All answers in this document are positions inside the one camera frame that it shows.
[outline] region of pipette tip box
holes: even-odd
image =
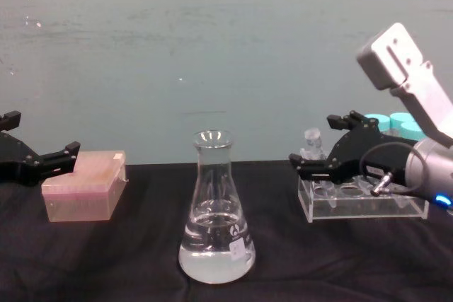
[[[49,221],[102,221],[112,216],[125,188],[124,151],[81,151],[74,171],[41,186]]]

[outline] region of erlenmeyer flask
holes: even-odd
[[[204,283],[226,283],[242,277],[255,262],[255,247],[243,216],[226,131],[195,134],[198,177],[179,249],[184,272]]]

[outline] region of teal bottle cap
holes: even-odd
[[[415,122],[412,115],[407,112],[395,112],[390,115],[390,128],[400,129],[401,124],[406,122]]]
[[[401,137],[414,141],[420,141],[421,139],[426,138],[426,135],[418,126],[417,122],[405,122],[401,124],[400,133]]]
[[[365,117],[379,120],[378,128],[380,132],[390,129],[390,118],[386,115],[380,115],[379,113],[369,113],[368,115],[365,115]]]

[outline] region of black cable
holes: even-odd
[[[363,154],[363,156],[360,158],[360,162],[359,162],[359,170],[360,170],[360,175],[363,176],[363,178],[371,185],[374,186],[373,183],[371,183],[371,181],[369,180],[368,176],[365,174],[365,171],[364,171],[364,163],[365,163],[365,159],[366,157],[368,157],[371,153],[375,152],[376,150],[378,149],[381,149],[385,146],[401,146],[401,147],[404,147],[406,149],[410,149],[411,150],[411,153],[413,153],[419,160],[420,162],[422,163],[422,180],[421,182],[414,186],[414,187],[409,187],[407,190],[398,190],[398,191],[389,191],[390,193],[393,193],[393,194],[408,194],[410,192],[413,192],[413,191],[416,191],[418,189],[420,189],[427,181],[428,181],[428,178],[429,178],[429,169],[428,169],[428,165],[425,161],[425,159],[423,159],[423,156],[421,155],[420,152],[418,152],[417,150],[414,149],[413,146],[409,145],[409,144],[406,144],[406,143],[403,143],[402,141],[389,141],[387,143],[383,143],[383,144],[378,144],[376,146],[373,146],[370,150],[368,150],[367,152],[365,152]]]

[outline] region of metal connector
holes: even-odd
[[[379,183],[376,185],[376,187],[371,190],[371,195],[378,197],[380,194],[388,194],[389,190],[387,187],[390,185],[391,181],[393,180],[393,175],[391,173],[386,173]]]

